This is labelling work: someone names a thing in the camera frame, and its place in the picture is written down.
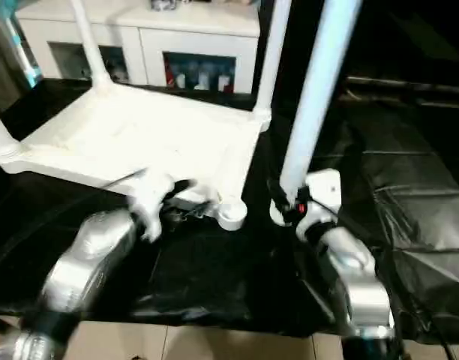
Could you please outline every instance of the metal rod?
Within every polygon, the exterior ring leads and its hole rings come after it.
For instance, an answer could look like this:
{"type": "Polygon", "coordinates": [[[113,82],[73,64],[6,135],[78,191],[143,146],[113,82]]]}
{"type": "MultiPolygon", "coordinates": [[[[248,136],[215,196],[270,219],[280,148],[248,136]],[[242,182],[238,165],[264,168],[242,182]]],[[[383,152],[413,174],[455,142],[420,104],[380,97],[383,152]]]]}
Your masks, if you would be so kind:
{"type": "Polygon", "coordinates": [[[280,184],[293,203],[303,185],[362,0],[326,0],[292,128],[280,184]]]}

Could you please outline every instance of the tile floor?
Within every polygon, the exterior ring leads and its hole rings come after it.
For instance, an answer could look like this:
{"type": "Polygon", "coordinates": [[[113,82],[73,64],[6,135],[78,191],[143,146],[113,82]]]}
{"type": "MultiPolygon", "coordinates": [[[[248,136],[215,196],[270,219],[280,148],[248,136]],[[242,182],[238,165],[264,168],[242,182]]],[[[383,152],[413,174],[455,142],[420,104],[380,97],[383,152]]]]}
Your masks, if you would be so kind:
{"type": "MultiPolygon", "coordinates": [[[[15,318],[4,319],[17,323],[15,318]]],[[[414,360],[446,358],[440,346],[412,341],[406,345],[414,360]]],[[[453,350],[459,360],[459,346],[453,350]]],[[[216,328],[113,322],[84,322],[65,360],[131,360],[138,356],[145,360],[342,360],[339,338],[326,334],[302,340],[216,328]]]]}

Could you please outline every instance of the black cable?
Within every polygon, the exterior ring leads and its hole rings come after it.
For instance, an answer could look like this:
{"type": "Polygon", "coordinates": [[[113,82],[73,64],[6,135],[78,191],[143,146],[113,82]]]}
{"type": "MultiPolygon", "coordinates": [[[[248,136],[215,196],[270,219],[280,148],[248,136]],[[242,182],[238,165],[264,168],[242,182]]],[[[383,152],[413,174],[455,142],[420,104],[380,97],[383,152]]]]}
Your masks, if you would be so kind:
{"type": "MultiPolygon", "coordinates": [[[[342,215],[342,214],[338,214],[332,208],[329,208],[327,205],[325,205],[322,202],[314,199],[310,194],[309,194],[309,201],[312,201],[312,202],[316,203],[317,205],[319,205],[322,208],[324,208],[327,212],[329,212],[330,214],[335,216],[342,223],[343,226],[345,226],[351,233],[354,233],[356,235],[356,237],[360,238],[363,242],[366,242],[367,244],[373,244],[373,246],[377,246],[376,242],[375,242],[375,240],[377,240],[377,237],[374,236],[374,235],[371,235],[363,226],[361,226],[358,223],[356,223],[350,217],[347,217],[347,216],[342,215]]],[[[385,241],[378,241],[378,243],[380,243],[385,248],[385,250],[388,250],[388,251],[391,252],[392,249],[389,247],[389,245],[386,244],[385,241]]],[[[379,268],[379,272],[385,278],[385,282],[387,283],[387,285],[390,286],[391,285],[391,280],[390,280],[389,276],[387,276],[386,272],[383,270],[383,267],[379,268]]],[[[393,271],[393,272],[394,272],[395,277],[397,278],[397,281],[399,283],[399,287],[406,293],[406,295],[408,295],[415,302],[415,304],[423,311],[424,315],[427,317],[427,321],[430,323],[430,330],[433,329],[434,334],[439,339],[439,342],[440,342],[442,348],[445,351],[446,358],[448,360],[456,360],[456,356],[453,353],[452,348],[449,346],[448,342],[446,341],[446,339],[443,336],[443,333],[440,331],[440,329],[438,328],[437,324],[435,323],[433,315],[431,314],[429,309],[414,294],[412,294],[410,291],[408,291],[408,289],[403,285],[403,281],[399,277],[398,272],[397,271],[393,271]]],[[[413,307],[414,307],[415,315],[418,316],[418,314],[416,312],[416,307],[415,306],[413,306],[413,307]]],[[[394,310],[393,310],[393,316],[394,317],[398,317],[397,312],[394,311],[394,310]]],[[[399,323],[399,319],[398,320],[395,319],[395,328],[397,327],[397,323],[396,322],[399,323]]],[[[405,356],[407,356],[407,354],[404,352],[404,345],[402,344],[402,341],[403,341],[402,337],[403,336],[401,334],[401,327],[398,326],[398,328],[395,329],[395,331],[396,331],[396,335],[398,337],[398,341],[401,342],[401,344],[400,344],[401,350],[402,350],[401,355],[403,357],[405,357],[405,356]]],[[[398,350],[397,349],[395,349],[393,352],[390,352],[390,353],[391,353],[391,356],[398,356],[398,350]]]]}

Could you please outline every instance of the black tablecloth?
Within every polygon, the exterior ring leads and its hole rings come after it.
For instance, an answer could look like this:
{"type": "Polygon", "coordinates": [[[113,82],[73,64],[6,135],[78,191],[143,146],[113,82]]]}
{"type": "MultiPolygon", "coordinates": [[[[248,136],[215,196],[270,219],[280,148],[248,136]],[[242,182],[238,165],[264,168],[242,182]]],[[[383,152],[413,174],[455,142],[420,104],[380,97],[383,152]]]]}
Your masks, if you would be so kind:
{"type": "MultiPolygon", "coordinates": [[[[3,114],[4,123],[22,139],[87,88],[44,80],[3,114]]],[[[180,95],[244,109],[254,103],[245,96],[180,95]]],[[[369,245],[385,249],[380,266],[392,269],[449,341],[459,342],[459,132],[453,144],[439,136],[451,141],[454,127],[440,128],[459,112],[439,111],[334,103],[311,168],[340,170],[343,213],[373,234],[376,243],[369,245]]],[[[276,227],[268,213],[266,179],[278,175],[293,116],[293,108],[275,109],[259,139],[244,188],[243,229],[225,232],[212,219],[195,220],[156,244],[138,243],[88,318],[298,337],[329,329],[299,280],[293,234],[276,227]]],[[[115,193],[0,169],[0,314],[32,306],[86,216],[125,204],[115,193]]],[[[394,299],[401,303],[405,336],[435,341],[429,320],[414,314],[414,301],[405,292],[394,299]]]]}

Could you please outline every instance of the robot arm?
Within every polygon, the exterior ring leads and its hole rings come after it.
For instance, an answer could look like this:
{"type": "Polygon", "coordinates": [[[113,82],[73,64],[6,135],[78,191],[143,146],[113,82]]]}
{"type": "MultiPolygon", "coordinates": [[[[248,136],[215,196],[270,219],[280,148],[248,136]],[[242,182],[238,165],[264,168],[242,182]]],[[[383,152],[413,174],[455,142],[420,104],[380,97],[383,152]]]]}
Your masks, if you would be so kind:
{"type": "Polygon", "coordinates": [[[281,189],[276,194],[272,189],[271,217],[295,226],[298,240],[317,261],[325,290],[317,292],[309,282],[305,284],[342,337],[345,359],[386,359],[388,344],[395,337],[389,295],[376,276],[371,252],[338,225],[339,172],[310,173],[304,185],[294,204],[287,202],[281,189]]]}
{"type": "Polygon", "coordinates": [[[21,332],[9,334],[0,345],[0,360],[62,359],[82,315],[133,247],[134,230],[125,210],[87,219],[49,273],[36,310],[22,318],[21,332]]]}
{"type": "Polygon", "coordinates": [[[161,234],[163,201],[188,186],[190,181],[175,183],[167,175],[145,172],[133,183],[132,213],[121,209],[85,220],[73,245],[48,274],[36,308],[22,318],[21,331],[10,333],[0,344],[0,360],[63,359],[84,314],[134,246],[134,219],[145,227],[144,237],[153,242],[161,234]]]}

